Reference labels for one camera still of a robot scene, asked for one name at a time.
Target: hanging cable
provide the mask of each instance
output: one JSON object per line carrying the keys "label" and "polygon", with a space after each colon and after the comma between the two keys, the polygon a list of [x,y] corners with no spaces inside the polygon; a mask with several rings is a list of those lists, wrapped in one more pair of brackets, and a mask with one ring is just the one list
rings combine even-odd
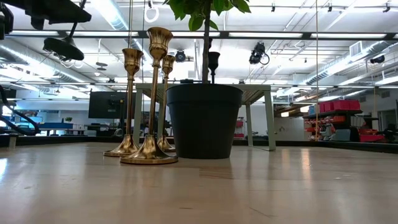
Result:
{"label": "hanging cable", "polygon": [[4,91],[4,88],[0,85],[0,95],[1,95],[1,99],[2,102],[4,103],[4,106],[6,106],[8,109],[10,109],[13,113],[19,115],[21,118],[26,119],[30,124],[33,125],[34,130],[33,131],[26,131],[24,129],[21,129],[20,127],[16,126],[15,124],[11,123],[9,120],[7,120],[6,118],[2,117],[0,114],[0,121],[4,122],[6,125],[10,126],[12,129],[16,130],[17,132],[24,134],[26,136],[35,136],[36,134],[40,133],[39,130],[39,125],[37,125],[37,123],[35,121],[33,121],[32,119],[28,118],[26,115],[14,110],[13,108],[11,108],[8,100],[7,100],[7,96],[6,96],[6,91]]}
{"label": "hanging cable", "polygon": [[318,66],[318,41],[319,41],[319,39],[318,39],[318,0],[315,0],[315,9],[317,9],[317,15],[315,17],[316,26],[317,26],[317,103],[315,105],[315,113],[317,114],[316,115],[317,119],[315,122],[315,124],[316,124],[315,125],[315,141],[318,141],[318,101],[319,101],[319,95],[318,95],[318,92],[319,92],[319,87],[318,87],[318,81],[319,81],[319,78],[318,78],[318,74],[319,74],[319,72],[318,72],[318,69],[319,69],[319,66]]}

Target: black monitor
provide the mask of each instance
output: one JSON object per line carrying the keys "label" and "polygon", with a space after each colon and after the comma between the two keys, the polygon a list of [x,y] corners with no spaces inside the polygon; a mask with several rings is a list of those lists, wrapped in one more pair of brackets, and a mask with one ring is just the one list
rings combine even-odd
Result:
{"label": "black monitor", "polygon": [[[132,109],[136,104],[136,94],[132,94]],[[90,94],[90,105],[88,108],[89,118],[110,118],[119,119],[121,108],[123,107],[123,117],[127,117],[127,94],[126,92],[96,91]]]}

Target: red storage bin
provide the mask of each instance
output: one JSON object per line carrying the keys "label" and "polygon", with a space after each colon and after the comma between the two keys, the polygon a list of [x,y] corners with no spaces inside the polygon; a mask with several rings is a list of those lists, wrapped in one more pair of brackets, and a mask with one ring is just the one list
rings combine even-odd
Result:
{"label": "red storage bin", "polygon": [[361,110],[361,104],[359,104],[358,100],[350,100],[349,109],[350,110]]}
{"label": "red storage bin", "polygon": [[319,104],[319,110],[320,110],[320,113],[326,112],[325,111],[325,103],[320,103]]}
{"label": "red storage bin", "polygon": [[333,102],[325,102],[323,105],[325,112],[334,111],[335,107],[333,106]]}
{"label": "red storage bin", "polygon": [[351,100],[336,100],[333,101],[334,110],[350,110],[349,105]]}

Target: fluorescent light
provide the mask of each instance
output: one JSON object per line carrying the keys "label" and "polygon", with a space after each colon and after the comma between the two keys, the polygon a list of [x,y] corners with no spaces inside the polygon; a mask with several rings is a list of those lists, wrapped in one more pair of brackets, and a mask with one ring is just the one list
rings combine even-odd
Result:
{"label": "fluorescent light", "polygon": [[127,86],[127,83],[94,83],[94,85],[113,85],[113,86]]}
{"label": "fluorescent light", "polygon": [[381,81],[376,82],[376,85],[385,85],[385,84],[393,83],[393,82],[398,82],[398,76],[385,78],[385,79],[383,79]]}
{"label": "fluorescent light", "polygon": [[272,84],[287,84],[287,80],[267,80],[266,82],[264,82],[265,85],[272,85]]}
{"label": "fluorescent light", "polygon": [[[132,37],[137,37],[138,32],[131,32]],[[74,37],[92,37],[92,36],[104,36],[104,37],[128,37],[128,31],[76,31],[73,34]]]}
{"label": "fluorescent light", "polygon": [[304,107],[300,108],[301,113],[308,113],[309,110],[310,110],[310,106],[304,106]]}
{"label": "fluorescent light", "polygon": [[[387,34],[318,34],[318,38],[342,38],[342,39],[378,39],[385,38]],[[317,34],[311,34],[311,38],[317,38]]]}
{"label": "fluorescent light", "polygon": [[339,88],[374,88],[373,86],[339,86]]}
{"label": "fluorescent light", "polygon": [[325,96],[325,97],[319,98],[318,101],[322,101],[322,102],[324,102],[324,101],[330,101],[330,100],[337,99],[337,98],[339,98],[339,97],[340,97],[340,96]]}
{"label": "fluorescent light", "polygon": [[301,38],[303,34],[301,33],[283,33],[283,32],[230,32],[230,37],[272,37],[272,38]]}
{"label": "fluorescent light", "polygon": [[[204,32],[172,32],[174,37],[203,37],[205,35]],[[219,37],[220,32],[210,32],[210,37]]]}
{"label": "fluorescent light", "polygon": [[280,116],[283,118],[287,118],[289,116],[289,112],[281,113]]}
{"label": "fluorescent light", "polygon": [[398,88],[398,86],[379,86],[379,88]]}
{"label": "fluorescent light", "polygon": [[36,35],[36,36],[59,36],[57,31],[45,31],[45,30],[14,30],[10,33],[11,35]]}
{"label": "fluorescent light", "polygon": [[360,93],[363,93],[364,91],[365,91],[365,90],[355,91],[355,92],[353,92],[353,93],[347,94],[346,96],[355,96],[355,95],[358,95],[358,94],[360,94]]}

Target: black equipment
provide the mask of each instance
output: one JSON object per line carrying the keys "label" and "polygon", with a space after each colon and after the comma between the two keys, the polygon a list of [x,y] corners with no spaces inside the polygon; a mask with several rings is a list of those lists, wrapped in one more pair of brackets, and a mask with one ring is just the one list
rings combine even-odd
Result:
{"label": "black equipment", "polygon": [[383,63],[385,60],[386,60],[385,56],[382,55],[382,56],[377,57],[377,58],[372,58],[372,59],[370,60],[370,62],[371,62],[371,63]]}
{"label": "black equipment", "polygon": [[0,11],[3,13],[3,15],[0,15],[0,40],[4,40],[5,34],[12,32],[14,15],[2,2],[0,2]]}
{"label": "black equipment", "polygon": [[186,59],[186,55],[183,50],[178,50],[177,53],[175,54],[175,61],[176,62],[184,62]]}
{"label": "black equipment", "polygon": [[25,10],[31,16],[30,24],[43,30],[44,20],[49,24],[88,22],[91,15],[71,0],[1,0],[1,2]]}
{"label": "black equipment", "polygon": [[[86,4],[86,0],[82,0],[80,4],[80,9],[83,10]],[[48,53],[54,53],[60,60],[69,61],[71,59],[74,60],[83,60],[85,55],[79,48],[76,47],[75,42],[73,41],[73,34],[75,33],[77,26],[77,22],[73,23],[72,30],[68,37],[63,39],[56,39],[56,38],[46,38],[44,40],[44,47],[43,50],[47,51]]]}
{"label": "black equipment", "polygon": [[[136,95],[132,94],[132,107],[136,105]],[[127,116],[127,96],[123,92],[97,91],[91,92],[88,107],[89,118],[120,119]]]}
{"label": "black equipment", "polygon": [[[267,57],[268,61],[267,63],[262,63],[261,59],[263,57]],[[256,46],[254,47],[254,50],[251,52],[251,56],[249,58],[249,62],[252,65],[261,63],[263,65],[267,65],[269,63],[269,56],[266,54],[266,47],[264,46],[264,43],[257,43]]]}

